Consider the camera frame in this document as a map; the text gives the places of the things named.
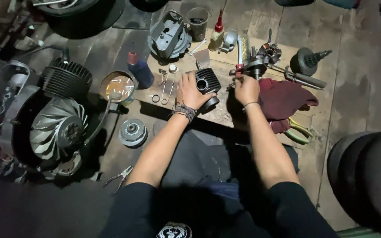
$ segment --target rag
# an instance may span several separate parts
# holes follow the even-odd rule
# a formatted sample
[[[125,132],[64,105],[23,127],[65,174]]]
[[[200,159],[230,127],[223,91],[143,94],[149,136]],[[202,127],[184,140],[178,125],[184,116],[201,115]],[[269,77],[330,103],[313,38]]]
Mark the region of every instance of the rag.
[[[310,106],[318,106],[317,98],[301,84],[262,78],[259,86],[258,103],[276,134],[290,128],[288,118],[297,110],[308,111]]]

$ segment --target wrench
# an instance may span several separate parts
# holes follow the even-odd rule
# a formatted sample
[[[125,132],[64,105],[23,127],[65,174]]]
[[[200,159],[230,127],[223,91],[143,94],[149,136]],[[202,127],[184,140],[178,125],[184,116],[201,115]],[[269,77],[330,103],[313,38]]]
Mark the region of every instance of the wrench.
[[[204,39],[203,41],[201,41],[201,43],[199,43],[199,45],[196,46],[195,49],[193,49],[193,51],[189,52],[189,55],[190,55],[190,56],[193,56],[193,53],[195,53],[195,51],[196,51],[197,49],[199,49],[199,47],[201,47],[205,42],[207,42],[207,39]]]

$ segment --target cooling fan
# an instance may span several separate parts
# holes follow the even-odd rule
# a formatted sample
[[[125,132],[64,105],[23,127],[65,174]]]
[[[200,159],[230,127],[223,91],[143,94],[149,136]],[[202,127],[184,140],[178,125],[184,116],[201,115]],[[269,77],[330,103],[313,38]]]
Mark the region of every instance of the cooling fan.
[[[87,118],[75,100],[52,99],[32,123],[30,144],[34,153],[44,160],[67,156],[64,149],[81,141]]]

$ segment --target bracelet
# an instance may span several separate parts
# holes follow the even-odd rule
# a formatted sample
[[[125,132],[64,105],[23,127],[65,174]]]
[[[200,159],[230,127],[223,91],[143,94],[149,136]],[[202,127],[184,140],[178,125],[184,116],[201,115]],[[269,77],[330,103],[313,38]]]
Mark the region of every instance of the bracelet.
[[[249,104],[252,104],[252,103],[256,103],[256,104],[258,104],[258,102],[250,102],[250,103],[246,103],[246,104],[243,106],[242,111],[245,111],[246,106],[248,106]]]
[[[182,104],[177,102],[174,109],[172,110],[172,113],[170,113],[170,115],[173,115],[176,113],[184,115],[189,120],[189,124],[190,124],[193,118],[195,117],[196,112],[197,111],[195,109],[186,106],[184,102]]]

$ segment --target black shirt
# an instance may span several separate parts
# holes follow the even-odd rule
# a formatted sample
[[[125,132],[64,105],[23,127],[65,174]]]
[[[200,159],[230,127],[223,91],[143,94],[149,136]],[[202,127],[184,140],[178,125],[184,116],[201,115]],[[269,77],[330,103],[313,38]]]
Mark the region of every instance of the black shirt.
[[[239,201],[206,189],[132,183],[118,192],[100,237],[338,237],[299,184],[281,182],[266,196],[270,225],[259,227]]]

